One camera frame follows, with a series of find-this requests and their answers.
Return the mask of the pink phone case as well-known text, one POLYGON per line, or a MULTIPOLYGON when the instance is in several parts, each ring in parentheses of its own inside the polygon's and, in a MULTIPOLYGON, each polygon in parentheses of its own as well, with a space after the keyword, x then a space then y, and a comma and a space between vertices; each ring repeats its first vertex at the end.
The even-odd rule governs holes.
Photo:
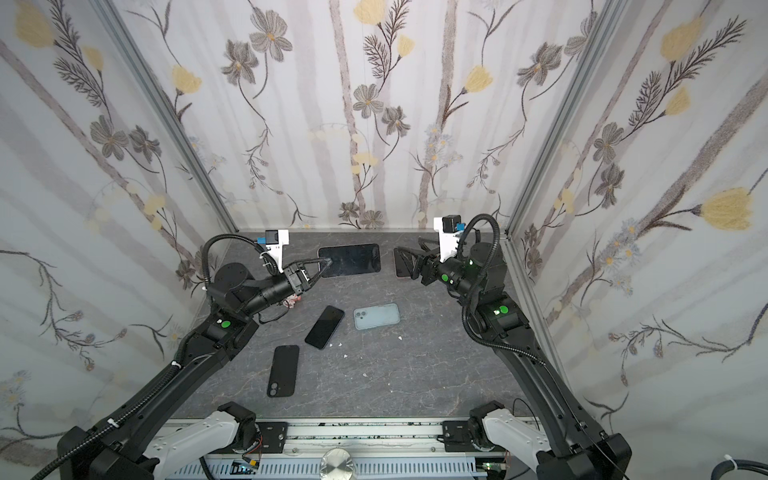
POLYGON ((393 250, 395 272, 398 278, 411 278, 414 271, 412 254, 406 249, 395 248, 393 250))

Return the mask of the black phone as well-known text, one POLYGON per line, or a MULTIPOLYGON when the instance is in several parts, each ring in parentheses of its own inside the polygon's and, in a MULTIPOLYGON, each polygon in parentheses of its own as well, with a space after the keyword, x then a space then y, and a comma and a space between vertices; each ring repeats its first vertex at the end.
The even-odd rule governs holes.
POLYGON ((322 273, 324 278, 381 271, 380 247, 375 243, 321 247, 318 256, 331 260, 331 265, 322 273))

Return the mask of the blue-edged phone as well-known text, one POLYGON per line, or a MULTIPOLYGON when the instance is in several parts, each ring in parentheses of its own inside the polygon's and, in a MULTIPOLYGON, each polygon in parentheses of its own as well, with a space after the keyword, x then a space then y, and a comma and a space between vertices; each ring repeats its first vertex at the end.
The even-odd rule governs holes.
POLYGON ((304 342, 318 350, 324 349, 344 317, 343 310, 327 306, 306 335, 304 342))

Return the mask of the light blue phone case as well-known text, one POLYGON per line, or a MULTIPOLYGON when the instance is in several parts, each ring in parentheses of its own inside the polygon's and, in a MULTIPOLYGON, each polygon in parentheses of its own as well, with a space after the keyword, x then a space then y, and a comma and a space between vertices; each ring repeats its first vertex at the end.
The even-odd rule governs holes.
POLYGON ((353 312, 355 328, 358 331, 396 325, 400 322, 399 308, 395 303, 364 307, 353 312))

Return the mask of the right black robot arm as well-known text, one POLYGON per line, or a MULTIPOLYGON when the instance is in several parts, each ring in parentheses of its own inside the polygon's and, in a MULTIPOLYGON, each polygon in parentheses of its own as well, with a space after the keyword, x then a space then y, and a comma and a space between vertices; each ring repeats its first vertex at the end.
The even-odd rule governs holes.
POLYGON ((580 404, 551 365, 520 306, 507 293, 507 264, 497 220, 479 214, 435 220, 437 239, 394 250, 396 274, 428 286, 439 282, 461 307, 470 340, 491 349, 513 374, 538 418, 531 427, 490 402, 468 420, 473 446, 499 447, 540 479, 624 479, 632 450, 580 404))

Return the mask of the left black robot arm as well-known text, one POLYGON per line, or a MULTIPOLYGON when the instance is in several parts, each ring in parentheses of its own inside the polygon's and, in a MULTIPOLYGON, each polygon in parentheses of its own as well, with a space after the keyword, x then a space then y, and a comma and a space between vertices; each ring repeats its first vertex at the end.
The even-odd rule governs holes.
POLYGON ((179 343, 170 363, 111 415, 83 430, 73 427, 58 441, 57 457, 36 473, 45 479, 161 479, 174 472, 170 456, 147 449, 166 421, 214 373, 232 361, 259 328, 256 316, 292 295, 309 291, 332 263, 329 258, 301 259, 281 266, 277 230, 264 242, 237 235, 263 260, 268 277, 257 280, 241 263, 212 272, 209 250, 224 235, 200 249, 200 273, 210 305, 208 316, 179 343), (310 274, 315 264, 318 272, 310 274))

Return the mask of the black phone case near left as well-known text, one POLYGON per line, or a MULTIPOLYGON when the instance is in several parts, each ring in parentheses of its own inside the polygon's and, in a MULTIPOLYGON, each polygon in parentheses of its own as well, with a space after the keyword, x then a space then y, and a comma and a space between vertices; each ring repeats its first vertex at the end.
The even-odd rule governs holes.
POLYGON ((285 398, 295 393, 299 355, 298 345, 275 348, 267 386, 268 397, 285 398))

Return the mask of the small pink figurine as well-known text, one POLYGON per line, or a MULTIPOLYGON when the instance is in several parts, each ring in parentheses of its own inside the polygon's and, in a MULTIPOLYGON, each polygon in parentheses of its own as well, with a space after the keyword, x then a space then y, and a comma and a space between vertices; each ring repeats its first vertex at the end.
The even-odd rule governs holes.
POLYGON ((288 309, 293 309, 301 299, 302 297, 300 295, 292 294, 282 301, 282 305, 288 309))

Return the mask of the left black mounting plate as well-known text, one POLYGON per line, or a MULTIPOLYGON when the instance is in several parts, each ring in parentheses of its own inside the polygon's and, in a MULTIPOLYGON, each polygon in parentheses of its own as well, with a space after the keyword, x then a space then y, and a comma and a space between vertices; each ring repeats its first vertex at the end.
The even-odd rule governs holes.
POLYGON ((288 422, 265 422, 257 423, 259 439, 255 451, 261 454, 282 454, 288 433, 288 422))

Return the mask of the black mounting plate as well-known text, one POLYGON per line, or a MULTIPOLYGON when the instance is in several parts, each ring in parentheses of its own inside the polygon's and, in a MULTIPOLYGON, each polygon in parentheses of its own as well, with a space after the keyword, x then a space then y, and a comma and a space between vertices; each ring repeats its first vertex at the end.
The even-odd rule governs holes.
POLYGON ((478 452, 477 424, 474 420, 445 420, 440 440, 448 453, 478 452))
POLYGON ((288 422, 265 422, 257 423, 259 439, 255 451, 261 454, 282 454, 288 433, 288 422))

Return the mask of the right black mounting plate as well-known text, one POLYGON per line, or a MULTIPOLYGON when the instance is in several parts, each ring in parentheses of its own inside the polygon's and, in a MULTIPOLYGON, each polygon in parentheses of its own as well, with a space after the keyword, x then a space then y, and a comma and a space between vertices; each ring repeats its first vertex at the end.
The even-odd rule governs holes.
POLYGON ((477 424, 474 420, 445 420, 440 440, 448 453, 478 452, 477 424))

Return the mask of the round silver knob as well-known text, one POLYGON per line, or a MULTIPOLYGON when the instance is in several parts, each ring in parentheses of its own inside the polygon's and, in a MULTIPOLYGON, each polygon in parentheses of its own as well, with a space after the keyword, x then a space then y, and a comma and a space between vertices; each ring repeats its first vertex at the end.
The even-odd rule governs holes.
POLYGON ((321 458, 319 475, 322 480, 356 480, 356 466, 351 454, 342 448, 333 448, 321 458))

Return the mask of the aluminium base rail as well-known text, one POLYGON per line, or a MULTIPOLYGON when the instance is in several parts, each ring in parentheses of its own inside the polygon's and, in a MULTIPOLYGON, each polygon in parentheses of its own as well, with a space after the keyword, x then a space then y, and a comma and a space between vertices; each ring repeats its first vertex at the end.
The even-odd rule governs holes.
MULTIPOLYGON (((539 425, 539 421, 531 417, 517 418, 533 428, 539 425)), ((289 423, 284 452, 261 454, 255 451, 259 439, 258 422, 238 422, 231 414, 214 412, 197 421, 168 422, 151 441, 147 451, 170 456, 175 470, 161 479, 215 479, 207 459, 235 459, 258 469, 266 458, 321 459, 333 448, 347 450, 353 460, 473 457, 477 469, 487 472, 487 477, 480 479, 540 479, 520 460, 499 447, 479 449, 478 452, 446 452, 440 440, 441 424, 445 420, 466 419, 294 419, 284 421, 289 423)))

